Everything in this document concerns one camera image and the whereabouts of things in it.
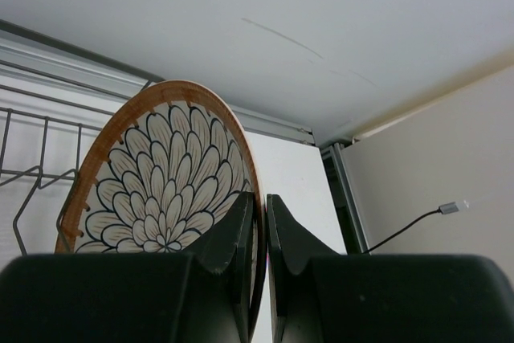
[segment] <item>black cable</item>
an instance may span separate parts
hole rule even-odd
[[[375,245],[374,247],[371,247],[370,249],[367,249],[365,250],[364,252],[362,253],[370,253],[371,251],[374,251],[375,249],[377,249],[378,247],[384,245],[385,243],[387,243],[388,241],[390,241],[391,239],[394,239],[396,236],[400,235],[402,232],[406,231],[407,229],[409,229],[410,227],[412,227],[415,223],[417,223],[418,221],[421,221],[423,220],[425,217],[428,217],[430,216],[431,214],[436,214],[436,213],[442,213],[440,209],[437,209],[437,210],[433,210],[431,212],[428,212],[428,213],[425,213],[424,215],[422,216],[419,216],[417,219],[415,219],[412,223],[410,223],[409,225],[407,225],[406,227],[403,227],[400,231],[392,234],[391,236],[389,236],[387,239],[385,239],[384,241],[378,243],[377,245]]]

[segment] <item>ceramic plate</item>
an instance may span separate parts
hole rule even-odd
[[[255,192],[263,207],[235,115],[199,84],[163,82],[128,101],[96,138],[61,229],[76,253],[173,253],[221,220],[241,191]],[[66,251],[62,240],[55,250]],[[264,278],[262,211],[252,264],[253,300]]]

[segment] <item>usb connector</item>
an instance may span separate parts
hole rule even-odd
[[[447,204],[441,205],[439,207],[439,211],[442,214],[450,214],[455,212],[462,212],[463,210],[466,210],[469,208],[469,202],[466,200],[462,201],[453,201],[449,202]]]

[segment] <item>floral pattern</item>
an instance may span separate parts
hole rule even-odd
[[[76,252],[180,251],[221,220],[239,192],[251,190],[230,131],[185,101],[139,117],[109,150],[96,180]]]

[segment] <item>metal frame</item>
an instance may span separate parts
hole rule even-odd
[[[359,249],[361,250],[361,252],[363,252],[368,249],[368,240],[362,228],[361,217],[359,216],[357,205],[355,204],[355,200],[353,199],[352,187],[348,180],[348,174],[346,173],[345,160],[343,159],[341,154],[341,150],[343,148],[344,146],[342,144],[333,144],[321,151],[321,157],[323,159],[331,158],[333,161],[334,169],[337,175],[337,180],[339,181],[341,188],[343,190],[346,206],[348,208],[349,216],[352,220],[353,229],[355,230],[357,243]]]
[[[62,54],[50,51],[49,47]],[[164,80],[161,76],[1,19],[0,56],[0,74],[124,102],[153,83]],[[307,126],[234,105],[230,108],[248,132],[315,145],[312,130]]]

